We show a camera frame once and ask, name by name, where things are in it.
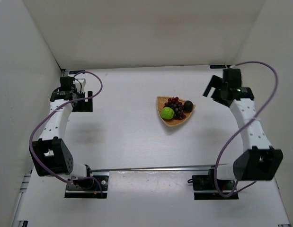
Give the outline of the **dark purple fake plum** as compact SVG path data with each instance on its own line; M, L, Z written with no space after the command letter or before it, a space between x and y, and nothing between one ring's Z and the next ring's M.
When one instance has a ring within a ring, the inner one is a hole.
M186 100L184 102L184 105L183 105L183 110L186 111L186 112L191 112L194 108L194 104L189 101L189 100Z

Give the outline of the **red fake grape bunch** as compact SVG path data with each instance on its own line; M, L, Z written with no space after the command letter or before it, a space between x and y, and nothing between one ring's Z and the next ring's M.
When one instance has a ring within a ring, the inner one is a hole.
M170 107L174 110L174 117L175 120L183 120L186 118L183 110L183 104L179 101L178 97L168 98L167 102L164 104L164 107Z

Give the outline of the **green fake apple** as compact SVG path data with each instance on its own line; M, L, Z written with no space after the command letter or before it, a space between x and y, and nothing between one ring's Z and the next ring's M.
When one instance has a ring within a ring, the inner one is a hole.
M173 119L174 114L175 113L174 113L174 110L172 108L170 108L170 107L164 107L161 110L160 116L164 120L171 120L171 119Z

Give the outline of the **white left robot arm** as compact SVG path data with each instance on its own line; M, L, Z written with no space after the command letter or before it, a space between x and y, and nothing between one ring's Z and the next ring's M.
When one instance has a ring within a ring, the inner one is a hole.
M60 87L55 89L50 97L50 113L53 114L46 121L44 129L38 139L32 142L35 152L31 155L39 176L50 176L41 164L59 177L83 178L90 177L91 169L88 165L76 164L73 156L64 142L67 122L72 112L92 112L92 100L76 101L60 109L58 107L69 100L85 97L86 80L74 77L60 78Z

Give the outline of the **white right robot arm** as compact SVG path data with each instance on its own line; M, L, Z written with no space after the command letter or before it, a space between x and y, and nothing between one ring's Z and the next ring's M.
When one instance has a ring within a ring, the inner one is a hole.
M212 76L203 95L208 96L211 88L214 89L213 101L230 109L239 128L220 152L223 153L237 135L241 136L243 144L243 153L232 164L215 164L215 187L219 188L218 180L272 180L284 156L280 149L273 148L266 137L258 119L260 110L256 110L252 90L242 86L240 69L228 68L223 70L222 77Z

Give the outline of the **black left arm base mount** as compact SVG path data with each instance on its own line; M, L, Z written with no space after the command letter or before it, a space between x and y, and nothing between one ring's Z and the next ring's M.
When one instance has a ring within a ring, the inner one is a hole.
M93 179L86 181L76 180L74 183L67 183L64 197L72 199L106 199L109 185L109 172L93 172L100 186Z

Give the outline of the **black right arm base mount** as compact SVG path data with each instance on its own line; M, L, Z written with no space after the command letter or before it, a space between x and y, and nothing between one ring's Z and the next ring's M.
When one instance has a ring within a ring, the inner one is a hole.
M234 191L232 196L221 196L214 185L213 169L210 169L207 175L192 175L187 181L188 184L193 186L194 200L195 201L209 201L209 200L238 200L239 196ZM235 186L234 180L217 180L218 186L223 194L231 192Z

